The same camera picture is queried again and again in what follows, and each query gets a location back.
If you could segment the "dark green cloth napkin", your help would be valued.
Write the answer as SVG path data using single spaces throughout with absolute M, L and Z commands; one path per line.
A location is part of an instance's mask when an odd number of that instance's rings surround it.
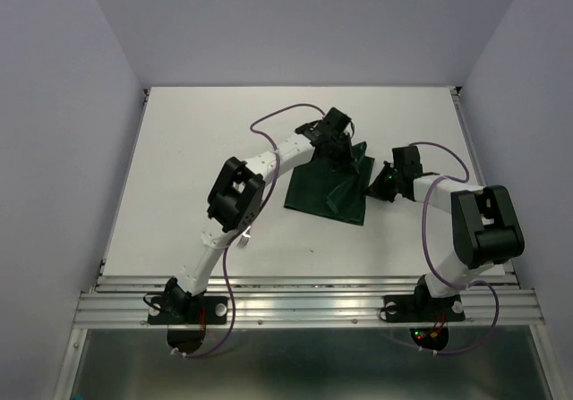
M 366 141 L 353 146 L 358 173 L 336 171 L 326 159 L 315 159 L 296 167 L 284 208 L 362 226 L 366 213 L 365 192 L 375 161 L 366 155 L 367 148 Z

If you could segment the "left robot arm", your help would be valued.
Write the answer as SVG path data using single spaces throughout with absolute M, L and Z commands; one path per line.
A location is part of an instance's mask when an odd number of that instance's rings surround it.
M 286 140 L 276 143 L 258 125 L 288 110 L 308 107 L 321 114 L 317 120 L 295 128 Z M 352 119 L 332 107 L 325 112 L 309 103 L 279 109 L 255 120 L 250 131 L 266 139 L 271 150 L 240 160 L 229 158 L 214 182 L 207 198 L 207 221 L 201 233 L 202 254 L 171 277 L 164 289 L 162 309 L 178 322 L 188 323 L 197 316 L 211 273 L 227 253 L 233 240 L 250 227 L 269 202 L 278 178 L 315 158 L 326 159 L 335 168 L 357 170 L 352 150 Z

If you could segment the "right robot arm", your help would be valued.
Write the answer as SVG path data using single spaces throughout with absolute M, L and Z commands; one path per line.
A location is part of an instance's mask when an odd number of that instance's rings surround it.
M 392 161 L 366 193 L 387 202 L 401 196 L 422 203 L 423 234 L 430 208 L 449 214 L 453 250 L 438 265 L 426 256 L 428 273 L 412 293 L 384 296 L 380 317 L 388 323 L 459 322 L 465 318 L 461 293 L 483 286 L 484 271 L 520 256 L 525 238 L 506 187 L 472 185 L 467 176 L 426 172 L 420 146 L 414 142 L 394 148 Z

